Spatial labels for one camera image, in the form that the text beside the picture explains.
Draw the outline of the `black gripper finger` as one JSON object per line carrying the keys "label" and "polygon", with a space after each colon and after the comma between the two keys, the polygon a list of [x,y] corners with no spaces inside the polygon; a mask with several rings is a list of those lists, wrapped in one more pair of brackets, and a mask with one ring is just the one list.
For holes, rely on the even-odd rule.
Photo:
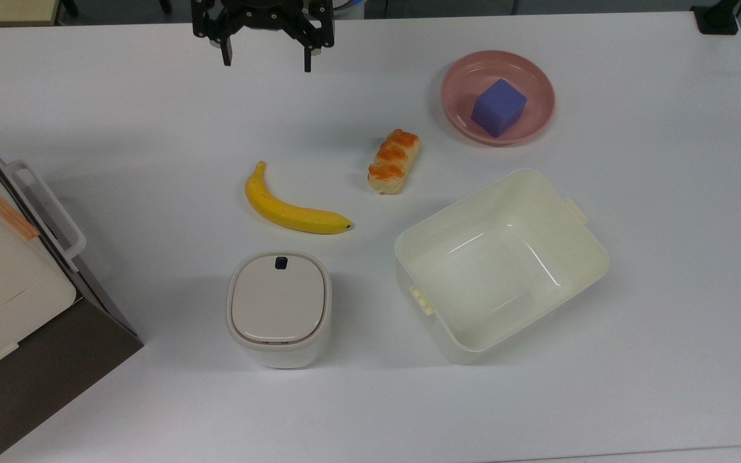
{"label": "black gripper finger", "polygon": [[310,73],[315,52],[334,45],[333,4],[284,3],[284,31],[302,44],[305,73]]}
{"label": "black gripper finger", "polygon": [[243,5],[241,3],[221,3],[221,9],[212,17],[215,3],[192,3],[193,34],[200,39],[208,39],[223,55],[223,64],[232,65],[232,45],[230,36],[243,26]]}

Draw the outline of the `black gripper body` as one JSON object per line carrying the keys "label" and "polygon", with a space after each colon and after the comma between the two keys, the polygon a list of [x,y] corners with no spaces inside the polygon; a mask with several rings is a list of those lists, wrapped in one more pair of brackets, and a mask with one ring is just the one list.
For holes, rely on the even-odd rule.
{"label": "black gripper body", "polygon": [[305,28],[311,23],[304,9],[303,1],[221,1],[215,21],[223,28],[235,24],[260,30],[280,30],[289,24]]}

